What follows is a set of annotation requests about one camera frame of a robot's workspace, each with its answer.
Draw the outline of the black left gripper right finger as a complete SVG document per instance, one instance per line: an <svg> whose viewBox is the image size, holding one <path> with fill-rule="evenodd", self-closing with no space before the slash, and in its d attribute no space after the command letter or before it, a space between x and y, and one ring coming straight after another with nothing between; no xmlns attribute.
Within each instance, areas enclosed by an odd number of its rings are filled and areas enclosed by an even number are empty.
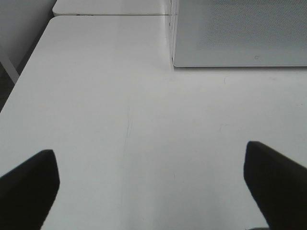
<svg viewBox="0 0 307 230"><path fill-rule="evenodd" d="M250 141L243 175L271 230L307 228L306 167L259 141Z"/></svg>

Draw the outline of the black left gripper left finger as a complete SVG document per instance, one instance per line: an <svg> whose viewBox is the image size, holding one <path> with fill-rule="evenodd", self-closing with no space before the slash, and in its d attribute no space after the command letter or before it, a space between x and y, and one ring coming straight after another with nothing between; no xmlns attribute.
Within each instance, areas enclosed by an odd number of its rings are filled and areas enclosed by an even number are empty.
<svg viewBox="0 0 307 230"><path fill-rule="evenodd" d="M60 185L53 150L42 150L0 178L0 228L39 230Z"/></svg>

